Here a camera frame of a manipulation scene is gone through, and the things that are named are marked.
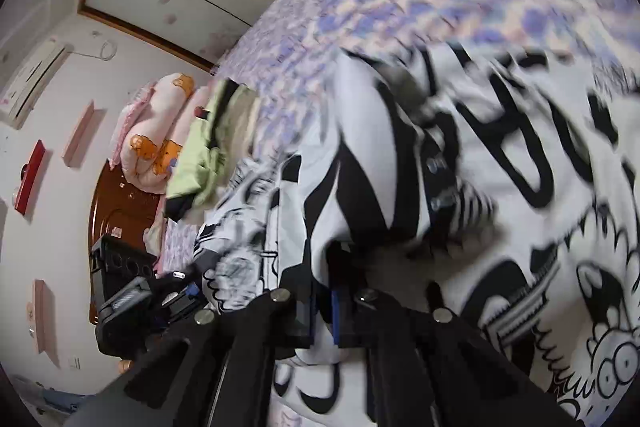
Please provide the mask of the person left hand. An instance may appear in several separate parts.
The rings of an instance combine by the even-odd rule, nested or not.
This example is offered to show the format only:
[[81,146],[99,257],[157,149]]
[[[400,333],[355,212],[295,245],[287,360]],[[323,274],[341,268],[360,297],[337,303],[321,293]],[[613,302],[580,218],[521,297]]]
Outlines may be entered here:
[[119,374],[125,374],[127,371],[129,371],[129,369],[131,369],[131,366],[133,364],[134,364],[134,362],[131,361],[131,360],[121,359],[118,362],[118,373]]

